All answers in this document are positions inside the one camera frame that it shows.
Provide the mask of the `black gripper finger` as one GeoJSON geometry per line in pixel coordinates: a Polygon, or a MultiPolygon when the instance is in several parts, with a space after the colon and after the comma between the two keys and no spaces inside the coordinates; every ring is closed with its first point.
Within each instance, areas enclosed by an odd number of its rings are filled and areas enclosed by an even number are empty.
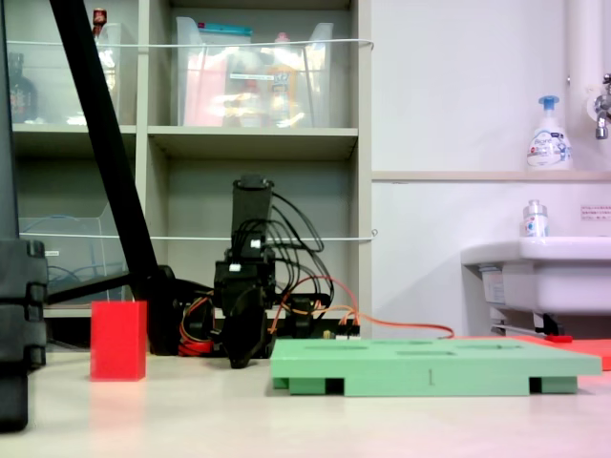
{"type": "Polygon", "coordinates": [[[266,343],[263,290],[255,285],[231,287],[222,299],[222,346],[230,366],[242,369],[266,343]]]}

